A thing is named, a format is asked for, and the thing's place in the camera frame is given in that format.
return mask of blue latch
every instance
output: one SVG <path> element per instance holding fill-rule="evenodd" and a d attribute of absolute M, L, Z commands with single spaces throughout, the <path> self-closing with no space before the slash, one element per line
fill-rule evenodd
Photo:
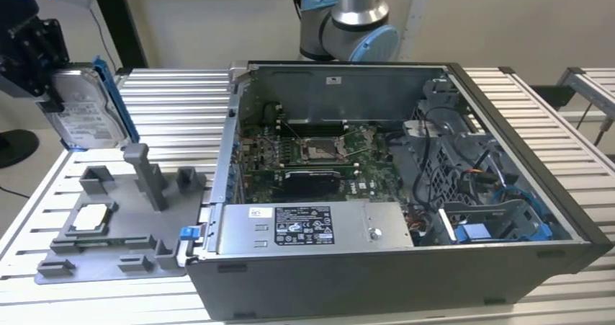
<path fill-rule="evenodd" d="M 180 240 L 181 241 L 196 241 L 201 237 L 201 227 L 199 226 L 184 226 L 180 229 Z"/>

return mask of hard drive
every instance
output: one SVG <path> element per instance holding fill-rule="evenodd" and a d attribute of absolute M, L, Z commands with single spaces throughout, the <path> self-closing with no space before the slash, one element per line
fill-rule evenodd
<path fill-rule="evenodd" d="M 69 151 L 121 148 L 139 142 L 139 134 L 112 80 L 107 64 L 73 63 L 53 74 L 64 111 L 45 113 Z"/>

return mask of white wall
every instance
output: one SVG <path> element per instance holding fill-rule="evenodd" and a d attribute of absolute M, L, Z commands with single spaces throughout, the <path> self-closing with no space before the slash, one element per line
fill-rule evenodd
<path fill-rule="evenodd" d="M 511 66 L 552 84 L 568 66 L 614 67 L 614 0 L 427 0 L 416 61 Z"/>
<path fill-rule="evenodd" d="M 39 2 L 40 7 L 39 18 L 55 18 L 60 21 L 71 60 L 73 62 L 87 62 L 91 61 L 96 55 L 100 55 L 101 58 L 107 60 L 108 56 L 105 54 L 105 49 L 103 48 L 96 24 L 89 11 L 61 1 L 36 1 Z M 112 53 L 117 67 L 120 67 L 121 63 L 119 61 L 111 35 L 108 35 L 105 21 L 101 17 L 100 10 L 97 9 L 96 2 L 92 4 L 92 10 L 95 11 L 97 20 L 101 23 L 108 49 Z M 32 101 L 27 99 L 15 99 L 5 93 L 0 92 L 0 131 L 11 128 L 49 128 L 49 123 Z"/>
<path fill-rule="evenodd" d="M 293 60 L 291 0 L 128 0 L 152 67 L 224 68 L 235 60 Z M 411 0 L 387 0 L 403 29 Z"/>

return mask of hard drive label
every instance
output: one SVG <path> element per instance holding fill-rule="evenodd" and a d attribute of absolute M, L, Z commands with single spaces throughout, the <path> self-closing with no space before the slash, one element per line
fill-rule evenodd
<path fill-rule="evenodd" d="M 96 103 L 64 103 L 64 112 L 57 113 L 57 119 L 71 134 L 68 141 L 87 139 L 113 141 L 108 121 Z"/>
<path fill-rule="evenodd" d="M 334 244 L 334 222 L 328 206 L 276 208 L 277 246 Z"/>

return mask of small white component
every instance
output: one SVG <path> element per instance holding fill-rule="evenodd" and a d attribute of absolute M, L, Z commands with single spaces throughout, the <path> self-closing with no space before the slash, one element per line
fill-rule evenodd
<path fill-rule="evenodd" d="M 271 218 L 273 216 L 273 208 L 249 208 L 249 218 Z"/>
<path fill-rule="evenodd" d="M 75 230 L 95 230 L 105 219 L 107 211 L 108 208 L 105 204 L 85 205 L 83 208 L 80 208 L 72 225 Z"/>

